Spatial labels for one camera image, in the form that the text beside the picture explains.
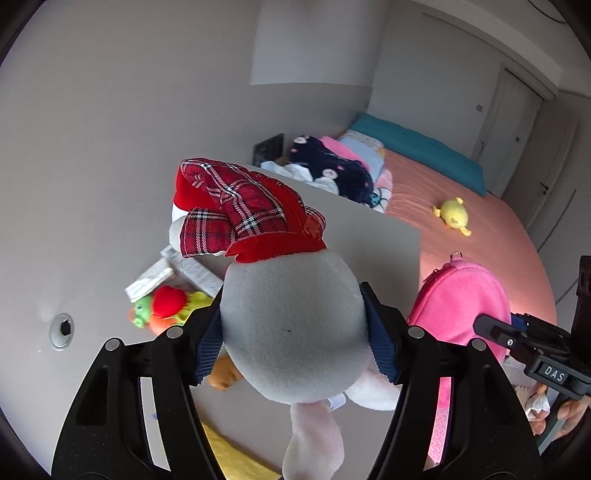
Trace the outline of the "person's hand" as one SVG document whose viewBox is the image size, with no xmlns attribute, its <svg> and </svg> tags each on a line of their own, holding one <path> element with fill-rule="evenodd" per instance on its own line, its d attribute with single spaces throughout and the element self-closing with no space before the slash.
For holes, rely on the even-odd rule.
<svg viewBox="0 0 591 480">
<path fill-rule="evenodd" d="M 589 396 L 584 396 L 580 400 L 569 399 L 562 404 L 557 418 L 563 421 L 563 425 L 554 436 L 554 440 L 568 435 L 578 425 L 586 410 L 590 408 L 590 401 Z M 541 435 L 545 431 L 547 416 L 547 413 L 540 412 L 535 420 L 529 421 L 534 435 Z"/>
</svg>

